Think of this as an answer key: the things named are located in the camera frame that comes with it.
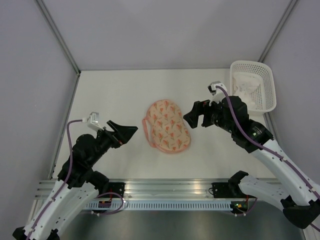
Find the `floral mesh laundry bag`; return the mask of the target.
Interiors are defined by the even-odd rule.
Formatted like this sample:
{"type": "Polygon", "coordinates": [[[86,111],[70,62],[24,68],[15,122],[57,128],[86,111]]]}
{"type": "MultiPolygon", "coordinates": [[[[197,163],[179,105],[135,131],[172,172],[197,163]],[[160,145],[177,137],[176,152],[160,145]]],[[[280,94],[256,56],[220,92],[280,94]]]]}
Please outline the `floral mesh laundry bag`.
{"type": "Polygon", "coordinates": [[[180,107],[170,99],[154,102],[142,119],[144,135],[152,148],[175,154],[185,151],[191,136],[180,107]]]}

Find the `white bra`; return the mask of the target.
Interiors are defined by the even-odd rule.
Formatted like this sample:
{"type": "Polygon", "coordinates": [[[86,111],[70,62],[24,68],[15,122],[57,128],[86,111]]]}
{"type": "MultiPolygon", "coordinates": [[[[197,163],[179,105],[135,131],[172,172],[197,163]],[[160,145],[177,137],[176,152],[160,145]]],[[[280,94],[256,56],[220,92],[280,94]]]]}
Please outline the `white bra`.
{"type": "Polygon", "coordinates": [[[238,71],[233,75],[233,83],[233,95],[240,97],[250,110],[257,110],[261,96],[261,77],[254,73],[238,71]]]}

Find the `white perforated plastic basket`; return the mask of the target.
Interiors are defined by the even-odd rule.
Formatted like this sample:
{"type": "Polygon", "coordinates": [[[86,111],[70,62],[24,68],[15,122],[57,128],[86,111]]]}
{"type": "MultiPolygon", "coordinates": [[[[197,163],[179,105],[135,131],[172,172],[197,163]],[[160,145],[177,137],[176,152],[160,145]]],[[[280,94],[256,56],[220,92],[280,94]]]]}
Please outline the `white perforated plastic basket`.
{"type": "Polygon", "coordinates": [[[264,113],[271,112],[277,105],[276,90],[273,78],[273,72],[269,66],[261,62],[237,60],[230,66],[230,88],[229,92],[234,96],[234,80],[233,76],[235,72],[243,72],[256,74],[261,77],[260,85],[260,102],[259,108],[251,110],[248,107],[250,115],[263,115],[264,113]]]}

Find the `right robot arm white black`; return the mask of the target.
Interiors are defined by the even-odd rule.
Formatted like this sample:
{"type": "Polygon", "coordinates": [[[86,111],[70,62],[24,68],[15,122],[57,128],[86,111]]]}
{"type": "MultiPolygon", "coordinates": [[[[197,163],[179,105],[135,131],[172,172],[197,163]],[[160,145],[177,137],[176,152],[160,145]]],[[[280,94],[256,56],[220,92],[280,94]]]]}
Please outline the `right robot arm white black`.
{"type": "Polygon", "coordinates": [[[279,209],[300,229],[320,229],[314,223],[320,217],[319,185],[300,172],[263,124],[250,119],[247,105],[239,97],[196,101],[183,119],[194,129],[199,116],[203,116],[202,127],[215,125],[230,133],[235,144],[263,163],[282,185],[277,188],[238,171],[228,180],[231,196],[253,196],[279,209]]]}

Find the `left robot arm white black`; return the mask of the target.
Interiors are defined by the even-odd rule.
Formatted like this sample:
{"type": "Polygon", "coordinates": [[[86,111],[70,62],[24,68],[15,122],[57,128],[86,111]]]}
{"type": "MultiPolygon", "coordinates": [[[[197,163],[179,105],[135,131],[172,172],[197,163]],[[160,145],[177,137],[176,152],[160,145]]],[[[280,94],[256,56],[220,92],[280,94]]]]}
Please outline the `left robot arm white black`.
{"type": "Polygon", "coordinates": [[[96,132],[82,134],[75,144],[68,141],[69,158],[63,164],[54,187],[28,224],[14,230],[16,240],[59,240],[74,218],[95,198],[110,195],[109,179],[93,170],[95,163],[110,149],[117,149],[133,137],[136,126],[123,126],[109,120],[111,130],[99,125],[91,114],[80,120],[96,132]]]}

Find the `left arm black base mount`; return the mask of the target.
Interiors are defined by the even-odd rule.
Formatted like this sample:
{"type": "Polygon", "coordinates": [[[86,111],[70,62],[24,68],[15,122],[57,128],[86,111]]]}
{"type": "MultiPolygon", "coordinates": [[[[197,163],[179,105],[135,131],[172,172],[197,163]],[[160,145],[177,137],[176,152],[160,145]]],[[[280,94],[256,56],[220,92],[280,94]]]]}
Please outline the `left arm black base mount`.
{"type": "Polygon", "coordinates": [[[126,184],[124,182],[110,182],[107,190],[104,191],[104,195],[100,196],[99,198],[106,199],[106,201],[111,201],[113,199],[119,199],[120,197],[118,195],[124,197],[125,186],[126,184]]]}

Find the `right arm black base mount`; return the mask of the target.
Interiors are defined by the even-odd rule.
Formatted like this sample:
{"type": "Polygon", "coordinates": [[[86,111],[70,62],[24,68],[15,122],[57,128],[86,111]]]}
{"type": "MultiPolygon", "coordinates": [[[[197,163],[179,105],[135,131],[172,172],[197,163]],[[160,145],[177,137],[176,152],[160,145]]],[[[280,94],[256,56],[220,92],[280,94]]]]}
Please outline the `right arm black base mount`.
{"type": "Polygon", "coordinates": [[[213,182],[211,188],[215,199],[236,199],[241,197],[241,195],[232,192],[227,182],[213,182]]]}

